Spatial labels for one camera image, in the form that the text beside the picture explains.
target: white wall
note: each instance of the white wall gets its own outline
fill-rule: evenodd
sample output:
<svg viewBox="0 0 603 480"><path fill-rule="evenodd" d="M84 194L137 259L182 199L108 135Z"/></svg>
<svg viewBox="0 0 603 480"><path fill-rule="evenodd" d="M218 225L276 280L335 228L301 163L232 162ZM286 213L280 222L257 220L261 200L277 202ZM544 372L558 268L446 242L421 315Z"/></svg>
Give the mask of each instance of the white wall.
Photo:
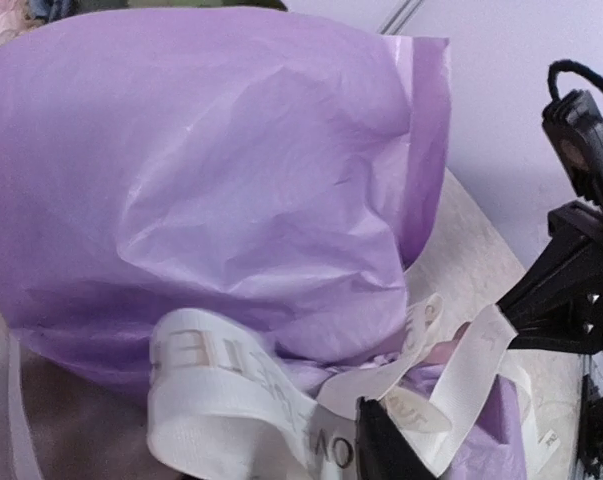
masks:
<svg viewBox="0 0 603 480"><path fill-rule="evenodd" d="M331 18L368 32L378 32L402 0L284 0L293 12Z"/></svg>
<svg viewBox="0 0 603 480"><path fill-rule="evenodd" d="M547 67L568 57L603 74L603 0L427 0L403 33L451 38L450 168L529 266L547 211L574 195L541 129ZM561 90L587 87L577 78Z"/></svg>

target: black cord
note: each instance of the black cord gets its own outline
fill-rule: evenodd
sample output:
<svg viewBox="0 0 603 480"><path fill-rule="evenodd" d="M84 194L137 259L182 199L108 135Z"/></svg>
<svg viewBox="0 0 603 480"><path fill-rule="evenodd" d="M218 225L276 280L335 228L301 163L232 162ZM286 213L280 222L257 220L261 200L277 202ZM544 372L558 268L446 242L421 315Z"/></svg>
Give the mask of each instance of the black cord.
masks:
<svg viewBox="0 0 603 480"><path fill-rule="evenodd" d="M576 73L580 77L588 80L603 93L603 77L601 75L595 73L579 62L573 60L559 60L550 65L548 71L548 90L550 91L552 100L557 101L561 99L559 96L559 87L557 87L557 77L559 76L559 73L562 72Z"/></svg>

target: black plastic part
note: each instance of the black plastic part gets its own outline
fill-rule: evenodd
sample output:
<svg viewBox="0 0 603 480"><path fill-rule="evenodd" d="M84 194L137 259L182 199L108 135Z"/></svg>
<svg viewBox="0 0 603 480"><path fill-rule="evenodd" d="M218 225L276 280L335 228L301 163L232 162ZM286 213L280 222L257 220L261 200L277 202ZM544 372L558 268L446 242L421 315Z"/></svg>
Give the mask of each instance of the black plastic part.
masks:
<svg viewBox="0 0 603 480"><path fill-rule="evenodd" d="M590 92L573 90L548 105L543 129L577 196L603 208L603 117Z"/></svg>
<svg viewBox="0 0 603 480"><path fill-rule="evenodd" d="M358 401L359 480L436 480L376 400Z"/></svg>
<svg viewBox="0 0 603 480"><path fill-rule="evenodd" d="M583 378L579 418L578 459L585 473L595 479L603 475L603 397L586 375Z"/></svg>
<svg viewBox="0 0 603 480"><path fill-rule="evenodd" d="M499 302L512 349L603 350L603 215L579 202L550 212L552 240Z"/></svg>

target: white ribbon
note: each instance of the white ribbon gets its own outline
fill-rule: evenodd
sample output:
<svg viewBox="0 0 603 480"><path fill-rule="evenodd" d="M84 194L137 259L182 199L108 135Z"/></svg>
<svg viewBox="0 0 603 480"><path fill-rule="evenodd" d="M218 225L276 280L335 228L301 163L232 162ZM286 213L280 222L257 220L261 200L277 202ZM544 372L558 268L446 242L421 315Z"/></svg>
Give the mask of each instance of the white ribbon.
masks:
<svg viewBox="0 0 603 480"><path fill-rule="evenodd" d="M413 315L430 311L433 298ZM411 324L419 328L421 320ZM449 431L441 432L441 422L424 427L432 415L423 402L410 405L421 421L407 428L402 422L402 433L435 476L476 422L515 335L495 306L470 325L429 401L430 413L449 420ZM337 375L317 402L241 326L205 311L173 312L153 336L148 445L168 466L210 480L354 480L356 399L387 395L420 350L415 344L392 364Z"/></svg>
<svg viewBox="0 0 603 480"><path fill-rule="evenodd" d="M8 419L12 442L12 465L16 480L42 480L34 452L30 424L21 390L21 350L12 335L8 338Z"/></svg>

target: purple wrapping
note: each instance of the purple wrapping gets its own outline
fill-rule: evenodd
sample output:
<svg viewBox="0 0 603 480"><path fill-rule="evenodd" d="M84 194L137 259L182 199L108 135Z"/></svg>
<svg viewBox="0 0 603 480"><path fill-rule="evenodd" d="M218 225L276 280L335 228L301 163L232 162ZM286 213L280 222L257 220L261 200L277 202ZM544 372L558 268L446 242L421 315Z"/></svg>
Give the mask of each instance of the purple wrapping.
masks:
<svg viewBox="0 0 603 480"><path fill-rule="evenodd" d="M430 396L443 365L421 364L402 386ZM516 387L501 377L446 473L446 480L526 480Z"/></svg>
<svg viewBox="0 0 603 480"><path fill-rule="evenodd" d="M443 178L446 49L243 8L84 15L0 48L13 332L137 399L179 307L260 332L292 372L396 351Z"/></svg>

